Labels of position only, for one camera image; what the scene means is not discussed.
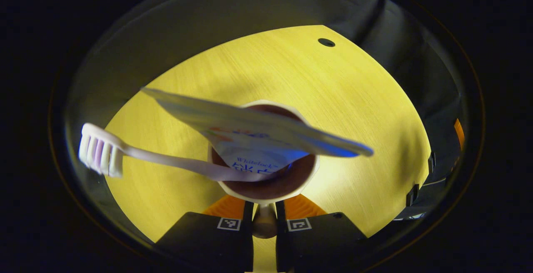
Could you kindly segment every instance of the wooden board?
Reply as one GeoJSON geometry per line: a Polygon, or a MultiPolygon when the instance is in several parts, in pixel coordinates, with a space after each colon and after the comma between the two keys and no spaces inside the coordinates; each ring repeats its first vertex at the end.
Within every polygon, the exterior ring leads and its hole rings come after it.
{"type": "MultiPolygon", "coordinates": [[[[260,99],[291,105],[314,127],[372,147],[369,158],[321,157],[303,191],[326,212],[344,212],[368,237],[403,210],[411,187],[428,176],[430,144],[407,95],[371,56],[325,26],[235,39],[178,64],[148,87],[232,105],[260,99]]],[[[139,148],[207,159],[207,140],[143,93],[106,129],[139,148]]],[[[124,177],[107,182],[120,208],[153,241],[185,212],[201,213],[224,195],[203,176],[129,157],[124,177]]],[[[254,239],[256,272],[275,271],[274,243],[254,239]]]]}

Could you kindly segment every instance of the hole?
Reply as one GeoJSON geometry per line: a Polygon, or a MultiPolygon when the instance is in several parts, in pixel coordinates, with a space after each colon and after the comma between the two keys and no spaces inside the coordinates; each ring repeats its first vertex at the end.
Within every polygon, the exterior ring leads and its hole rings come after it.
{"type": "Polygon", "coordinates": [[[322,45],[327,47],[335,47],[335,43],[328,39],[318,39],[318,43],[321,43],[322,45]]]}

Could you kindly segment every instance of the toothbrush handle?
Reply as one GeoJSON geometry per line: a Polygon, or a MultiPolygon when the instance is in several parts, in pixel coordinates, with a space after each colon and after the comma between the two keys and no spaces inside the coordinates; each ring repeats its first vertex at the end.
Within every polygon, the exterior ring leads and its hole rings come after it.
{"type": "Polygon", "coordinates": [[[172,167],[177,167],[188,171],[196,172],[198,174],[202,174],[212,180],[217,181],[226,180],[254,182],[271,179],[275,175],[241,172],[232,168],[224,167],[222,165],[208,163],[207,161],[162,155],[159,153],[154,153],[152,151],[146,151],[131,146],[125,147],[123,152],[125,155],[129,155],[130,157],[134,157],[136,159],[150,161],[152,163],[160,163],[161,165],[171,165],[172,167]]]}

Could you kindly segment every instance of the orange part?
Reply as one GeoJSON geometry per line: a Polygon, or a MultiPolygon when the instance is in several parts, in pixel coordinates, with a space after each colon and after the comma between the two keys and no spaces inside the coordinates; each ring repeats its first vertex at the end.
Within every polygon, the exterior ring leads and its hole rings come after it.
{"type": "Polygon", "coordinates": [[[314,217],[327,214],[320,206],[310,201],[307,197],[300,194],[284,200],[285,218],[295,220],[307,217],[314,217]]]}
{"type": "Polygon", "coordinates": [[[207,210],[204,210],[202,214],[242,220],[242,215],[244,214],[244,203],[245,201],[243,199],[225,195],[208,207],[207,210]]]}
{"type": "Polygon", "coordinates": [[[455,120],[455,124],[453,125],[455,127],[455,132],[457,133],[457,137],[459,138],[459,145],[461,146],[461,150],[463,149],[463,144],[465,142],[465,134],[463,132],[463,127],[461,126],[461,122],[459,122],[459,119],[455,120]]]}

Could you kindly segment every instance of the white toothbrush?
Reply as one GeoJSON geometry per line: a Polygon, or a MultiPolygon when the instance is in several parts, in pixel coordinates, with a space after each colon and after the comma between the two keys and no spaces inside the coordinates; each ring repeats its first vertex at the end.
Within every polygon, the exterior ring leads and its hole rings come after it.
{"type": "Polygon", "coordinates": [[[261,181],[274,178],[276,174],[257,174],[241,172],[235,169],[215,165],[198,159],[189,159],[161,155],[132,147],[124,143],[120,138],[105,130],[85,123],[82,128],[82,140],[78,157],[87,168],[93,169],[99,174],[111,177],[122,177],[122,156],[128,155],[136,159],[171,165],[173,167],[189,170],[207,176],[212,180],[231,181],[261,181]]]}

